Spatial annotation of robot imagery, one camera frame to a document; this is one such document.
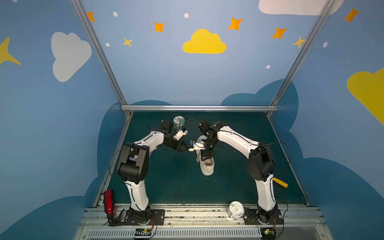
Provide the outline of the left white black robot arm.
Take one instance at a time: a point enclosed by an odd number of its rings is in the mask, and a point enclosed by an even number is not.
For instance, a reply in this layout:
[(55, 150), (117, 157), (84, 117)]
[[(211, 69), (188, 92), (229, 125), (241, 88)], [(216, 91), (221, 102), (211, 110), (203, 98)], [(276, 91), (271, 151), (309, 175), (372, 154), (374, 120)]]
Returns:
[(181, 140), (188, 133), (184, 126), (174, 129), (171, 121), (162, 121), (159, 128), (133, 143), (125, 143), (119, 150), (117, 173), (128, 189), (131, 204), (126, 212), (124, 225), (157, 224), (152, 214), (150, 200), (146, 193), (145, 178), (149, 170), (149, 159), (158, 146), (165, 145), (177, 152), (185, 152), (188, 146)]

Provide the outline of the white sneaker shoe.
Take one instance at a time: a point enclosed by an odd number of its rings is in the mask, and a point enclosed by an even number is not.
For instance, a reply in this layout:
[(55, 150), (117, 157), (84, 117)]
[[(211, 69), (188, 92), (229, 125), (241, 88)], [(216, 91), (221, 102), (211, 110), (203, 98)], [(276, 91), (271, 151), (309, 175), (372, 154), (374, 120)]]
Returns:
[(211, 176), (214, 173), (215, 161), (214, 158), (202, 160), (202, 153), (200, 150), (196, 150), (197, 164), (200, 166), (203, 175)]

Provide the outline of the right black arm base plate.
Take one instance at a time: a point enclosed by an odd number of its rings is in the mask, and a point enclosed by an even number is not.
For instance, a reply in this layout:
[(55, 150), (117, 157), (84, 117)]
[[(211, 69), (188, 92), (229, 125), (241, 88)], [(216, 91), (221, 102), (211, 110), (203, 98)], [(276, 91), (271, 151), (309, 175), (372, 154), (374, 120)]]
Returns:
[(282, 225), (284, 220), (281, 211), (275, 206), (270, 211), (245, 208), (244, 222), (245, 225)]

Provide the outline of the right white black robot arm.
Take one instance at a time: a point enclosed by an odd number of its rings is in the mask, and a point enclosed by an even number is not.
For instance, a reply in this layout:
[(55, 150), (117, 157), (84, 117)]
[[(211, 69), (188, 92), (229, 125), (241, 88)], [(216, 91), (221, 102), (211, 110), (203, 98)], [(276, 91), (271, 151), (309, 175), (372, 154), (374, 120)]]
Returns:
[(248, 173), (255, 180), (258, 193), (258, 220), (261, 224), (269, 224), (278, 212), (273, 178), (275, 157), (269, 144), (253, 141), (230, 128), (223, 122), (211, 124), (207, 121), (199, 123), (203, 133), (194, 143), (197, 163), (205, 176), (214, 172), (214, 147), (223, 142), (239, 151), (248, 159)]

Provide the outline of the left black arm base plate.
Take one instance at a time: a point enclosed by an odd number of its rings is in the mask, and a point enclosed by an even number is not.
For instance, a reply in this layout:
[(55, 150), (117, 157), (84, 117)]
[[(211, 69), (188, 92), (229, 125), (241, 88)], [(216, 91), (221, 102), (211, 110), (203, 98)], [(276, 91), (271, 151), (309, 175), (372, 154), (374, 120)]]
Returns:
[(124, 226), (151, 226), (152, 224), (162, 226), (165, 220), (165, 210), (135, 211), (129, 209), (126, 212)]

